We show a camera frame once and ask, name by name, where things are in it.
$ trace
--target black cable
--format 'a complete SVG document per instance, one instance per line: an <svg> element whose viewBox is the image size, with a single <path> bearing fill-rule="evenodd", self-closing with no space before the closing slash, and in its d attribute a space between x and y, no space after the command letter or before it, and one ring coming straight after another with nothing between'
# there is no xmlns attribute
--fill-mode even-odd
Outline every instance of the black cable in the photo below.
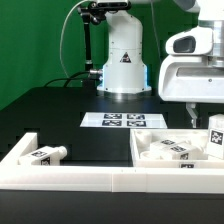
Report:
<svg viewBox="0 0 224 224"><path fill-rule="evenodd" d="M73 80L73 78L79 76L79 75L83 75L83 74L88 74L88 71L84 71L84 72L76 72L74 75L70 76L69 78L67 78L67 81L65 82L63 87L67 87L68 84Z"/></svg>
<svg viewBox="0 0 224 224"><path fill-rule="evenodd" d="M65 81L68 81L68 80L69 80L69 82L70 82L70 81L72 81L72 80L82 80L82 78L59 78L59 79L53 79L53 80L47 82L47 83L44 85L44 87L47 87L47 86L48 86L49 84L51 84L52 82L63 81L63 80L65 80Z"/></svg>

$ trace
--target white block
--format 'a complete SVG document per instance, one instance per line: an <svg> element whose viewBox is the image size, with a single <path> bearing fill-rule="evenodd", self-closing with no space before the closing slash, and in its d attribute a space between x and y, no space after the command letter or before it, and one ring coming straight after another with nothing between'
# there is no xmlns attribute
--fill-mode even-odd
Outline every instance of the white block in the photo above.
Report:
<svg viewBox="0 0 224 224"><path fill-rule="evenodd" d="M60 160L67 155L64 146L45 146L19 158L20 165L60 166Z"/></svg>
<svg viewBox="0 0 224 224"><path fill-rule="evenodd" d="M197 147L187 143L180 143L163 149L161 157L165 160L197 160L201 159L202 154Z"/></svg>
<svg viewBox="0 0 224 224"><path fill-rule="evenodd" d="M208 131L193 131L186 142L204 151L208 143Z"/></svg>
<svg viewBox="0 0 224 224"><path fill-rule="evenodd" d="M180 142L176 139L162 139L162 140L159 140L156 142L152 142L150 144L150 151L169 148L171 146L177 145L178 143L180 143Z"/></svg>
<svg viewBox="0 0 224 224"><path fill-rule="evenodd" d="M149 130L135 130L136 144L139 148L147 148L152 141L152 133Z"/></svg>
<svg viewBox="0 0 224 224"><path fill-rule="evenodd" d="M217 129L210 129L209 139L207 144L207 154L224 159L224 131Z"/></svg>
<svg viewBox="0 0 224 224"><path fill-rule="evenodd" d="M224 115L217 114L209 117L209 129L218 129L224 131Z"/></svg>

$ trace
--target black table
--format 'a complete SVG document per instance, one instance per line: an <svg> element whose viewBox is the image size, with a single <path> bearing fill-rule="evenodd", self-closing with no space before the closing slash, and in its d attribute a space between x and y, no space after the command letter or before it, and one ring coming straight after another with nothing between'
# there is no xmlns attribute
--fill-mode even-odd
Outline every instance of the black table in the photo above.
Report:
<svg viewBox="0 0 224 224"><path fill-rule="evenodd" d="M201 128L223 113L222 104L200 104ZM64 145L62 165L132 166L130 130L80 127L85 112L158 113L168 128L192 128L185 103L154 96L117 102L95 89L34 88L0 112L0 159L28 131L39 147ZM221 223L224 196L105 192L0 191L0 222L7 223Z"/></svg>

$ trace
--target white tray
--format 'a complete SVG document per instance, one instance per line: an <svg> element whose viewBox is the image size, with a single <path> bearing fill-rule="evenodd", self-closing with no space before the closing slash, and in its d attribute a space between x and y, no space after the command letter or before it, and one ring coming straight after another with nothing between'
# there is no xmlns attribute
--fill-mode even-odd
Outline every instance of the white tray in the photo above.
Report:
<svg viewBox="0 0 224 224"><path fill-rule="evenodd" d="M0 189L103 192L224 193L224 169L22 166L37 149L27 133L0 163Z"/></svg>
<svg viewBox="0 0 224 224"><path fill-rule="evenodd" d="M169 139L169 137L175 137L179 140L188 140L193 141L195 144L200 144L201 146L206 147L208 130L192 130L192 129L132 129L130 133L130 146L131 154L134 167L145 167L145 168L181 168L184 164L192 164L194 168L224 168L224 160L216 159L209 156L209 160L147 160L141 159L140 154L143 151L149 149L140 147L136 140L137 132L150 132L152 139L151 142Z"/></svg>

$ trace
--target black label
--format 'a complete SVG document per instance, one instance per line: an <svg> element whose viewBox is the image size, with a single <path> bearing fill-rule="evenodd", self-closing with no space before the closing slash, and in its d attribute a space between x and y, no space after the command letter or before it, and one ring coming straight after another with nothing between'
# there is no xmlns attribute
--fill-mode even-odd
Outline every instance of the black label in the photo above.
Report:
<svg viewBox="0 0 224 224"><path fill-rule="evenodd" d="M121 121L116 121L116 120L103 120L102 123L103 126L121 126Z"/></svg>
<svg viewBox="0 0 224 224"><path fill-rule="evenodd" d="M128 114L127 118L133 119L133 120L145 120L145 115L144 114Z"/></svg>
<svg viewBox="0 0 224 224"><path fill-rule="evenodd" d="M170 149L172 149L172 150L175 151L175 152L183 152L183 151L186 150L186 149L184 149L184 148L182 148L182 147L180 147L180 146L175 146L175 147L170 148Z"/></svg>
<svg viewBox="0 0 224 224"><path fill-rule="evenodd" d="M223 142L223 133L222 132L218 132L218 131L211 131L211 139L210 141L212 143L218 144L218 145L222 145Z"/></svg>
<svg viewBox="0 0 224 224"><path fill-rule="evenodd" d="M31 154L32 156L36 156L36 157L42 157L44 155L46 155L47 153L46 152L41 152L41 151L37 151L37 152L34 152L33 154Z"/></svg>
<svg viewBox="0 0 224 224"><path fill-rule="evenodd" d="M193 163L182 163L180 164L180 168L194 168Z"/></svg>
<svg viewBox="0 0 224 224"><path fill-rule="evenodd" d="M104 114L105 119L122 119L122 114Z"/></svg>
<svg viewBox="0 0 224 224"><path fill-rule="evenodd" d="M129 127L146 127L145 121L128 121L127 126Z"/></svg>
<svg viewBox="0 0 224 224"><path fill-rule="evenodd" d="M51 165L50 157L41 160L41 166L50 166L50 165Z"/></svg>
<svg viewBox="0 0 224 224"><path fill-rule="evenodd" d="M189 158L189 153L185 153L180 156L180 159L182 160L188 160L188 158Z"/></svg>
<svg viewBox="0 0 224 224"><path fill-rule="evenodd" d="M165 145L173 145L173 144L175 144L175 142L170 141L170 140L164 140L164 141L162 141L161 143L163 143L163 144L165 144Z"/></svg>

